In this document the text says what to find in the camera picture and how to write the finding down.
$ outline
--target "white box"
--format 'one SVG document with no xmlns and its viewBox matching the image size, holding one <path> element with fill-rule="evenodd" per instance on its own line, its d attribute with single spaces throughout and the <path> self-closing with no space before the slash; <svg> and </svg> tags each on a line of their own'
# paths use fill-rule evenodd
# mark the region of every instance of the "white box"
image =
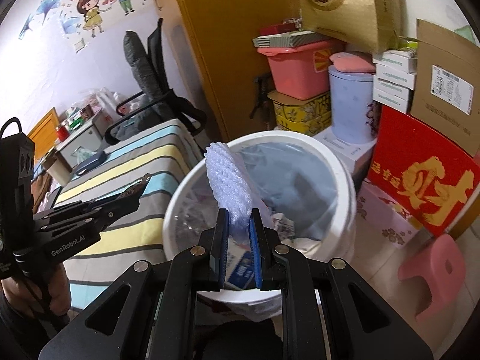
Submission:
<svg viewBox="0 0 480 360">
<path fill-rule="evenodd" d="M 373 89 L 373 99 L 376 102 L 388 105 L 389 107 L 396 109 L 404 114 L 409 111 L 410 101 L 400 99 L 397 96 L 394 96 L 390 93 L 381 91 L 378 88 Z"/>
<path fill-rule="evenodd" d="M 377 77 L 381 80 L 390 81 L 391 83 L 404 86 L 409 89 L 415 89 L 415 80 L 417 73 L 405 73 L 404 71 L 395 70 L 383 64 L 376 65 Z"/>
<path fill-rule="evenodd" d="M 337 158 L 345 164 L 352 176 L 361 171 L 365 164 L 370 164 L 377 143 L 376 139 L 363 145 L 347 143 L 335 137 L 331 126 L 319 132 L 313 138 L 333 151 Z"/>
<path fill-rule="evenodd" d="M 384 79 L 379 79 L 377 76 L 373 77 L 373 88 L 380 89 L 381 91 L 390 93 L 403 100 L 410 100 L 413 93 L 412 90 L 405 88 L 404 86 L 385 81 Z"/>
<path fill-rule="evenodd" d="M 374 54 L 372 59 L 374 64 L 381 64 L 393 68 L 397 71 L 405 73 L 413 73 L 417 71 L 417 59 L 408 56 L 397 55 L 390 51 L 383 54 Z"/>
</svg>

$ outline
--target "white wall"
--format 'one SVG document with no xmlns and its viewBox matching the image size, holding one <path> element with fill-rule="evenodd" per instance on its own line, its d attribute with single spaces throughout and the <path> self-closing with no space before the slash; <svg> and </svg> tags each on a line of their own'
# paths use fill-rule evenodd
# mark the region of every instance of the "white wall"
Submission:
<svg viewBox="0 0 480 360">
<path fill-rule="evenodd" d="M 59 29 L 53 10 L 43 26 L 35 25 L 22 40 L 20 31 L 42 0 L 17 0 L 0 25 L 0 126 L 16 116 L 28 133 L 44 114 L 55 107 L 58 114 L 81 100 L 81 91 L 107 87 L 131 96 L 140 89 L 123 54 L 125 31 L 138 33 L 143 42 L 157 26 L 158 15 L 151 0 L 146 7 L 118 21 L 93 42 L 75 53 Z M 41 22 L 41 15 L 34 20 Z M 180 96 L 187 91 L 167 42 L 163 42 L 169 84 Z M 5 133 L 16 132 L 10 126 Z"/>
<path fill-rule="evenodd" d="M 417 19 L 431 21 L 452 31 L 468 25 L 454 0 L 405 0 L 402 35 L 416 37 Z"/>
</svg>

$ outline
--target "chair armrest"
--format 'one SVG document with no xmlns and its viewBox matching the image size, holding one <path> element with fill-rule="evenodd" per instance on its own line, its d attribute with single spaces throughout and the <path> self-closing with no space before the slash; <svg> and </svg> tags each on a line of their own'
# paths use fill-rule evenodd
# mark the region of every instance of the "chair armrest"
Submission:
<svg viewBox="0 0 480 360">
<path fill-rule="evenodd" d="M 133 96 L 129 97 L 127 100 L 122 101 L 119 105 L 117 105 L 117 109 L 116 109 L 117 114 L 119 114 L 120 116 L 125 116 L 120 112 L 120 108 L 123 107 L 126 103 L 129 103 L 130 101 L 135 100 L 137 97 L 141 95 L 143 95 L 142 91 L 134 94 Z"/>
<path fill-rule="evenodd" d="M 128 115 L 123 116 L 120 120 L 117 120 L 116 122 L 111 124 L 105 131 L 105 135 L 104 135 L 105 142 L 108 143 L 110 146 L 113 146 L 113 145 L 116 145 L 117 143 L 119 143 L 120 140 L 113 137 L 112 134 L 111 134 L 112 130 L 115 127 L 121 125 L 123 122 L 130 119 L 131 117 L 134 117 L 134 116 L 140 114 L 140 112 L 152 107 L 155 104 L 161 103 L 161 102 L 165 102 L 165 98 L 162 97 L 161 99 L 158 99 L 158 100 L 155 100 L 151 103 L 148 103 L 148 104 L 144 105 L 143 107 L 140 107 L 140 108 L 136 109 L 135 111 L 130 112 Z"/>
<path fill-rule="evenodd" d="M 194 105 L 186 98 L 177 96 L 175 97 L 176 99 L 172 102 L 168 102 L 168 104 L 172 108 L 175 117 L 177 117 L 184 124 L 189 133 L 191 133 L 191 135 L 194 137 L 205 129 L 207 124 L 207 115 L 204 111 L 195 108 Z M 200 127 L 195 128 L 193 123 L 185 115 L 190 116 L 192 119 L 198 121 L 200 123 Z"/>
</svg>

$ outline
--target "human hand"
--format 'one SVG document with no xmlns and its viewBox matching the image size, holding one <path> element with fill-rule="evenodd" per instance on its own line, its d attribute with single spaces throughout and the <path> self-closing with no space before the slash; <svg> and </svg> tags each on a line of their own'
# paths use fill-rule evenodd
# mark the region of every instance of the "human hand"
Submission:
<svg viewBox="0 0 480 360">
<path fill-rule="evenodd" d="M 32 281 L 28 280 L 28 282 L 38 298 L 41 299 L 42 292 L 40 291 L 40 288 L 33 284 Z M 9 277 L 8 279 L 2 280 L 1 285 L 7 301 L 17 311 L 31 318 L 34 318 L 32 309 L 42 312 L 42 307 L 28 291 L 23 281 Z M 49 283 L 49 293 L 52 297 L 50 310 L 52 310 L 55 315 L 65 315 L 70 309 L 71 293 L 70 284 L 63 263 L 55 269 L 55 273 Z"/>
</svg>

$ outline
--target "light purple container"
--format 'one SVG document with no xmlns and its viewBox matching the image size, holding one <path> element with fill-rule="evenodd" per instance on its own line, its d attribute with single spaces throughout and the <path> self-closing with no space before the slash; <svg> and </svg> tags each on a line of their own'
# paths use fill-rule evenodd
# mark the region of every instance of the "light purple container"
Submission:
<svg viewBox="0 0 480 360">
<path fill-rule="evenodd" d="M 332 132 L 348 143 L 364 144 L 377 136 L 379 111 L 373 101 L 374 76 L 343 73 L 328 67 L 332 96 Z"/>
</svg>

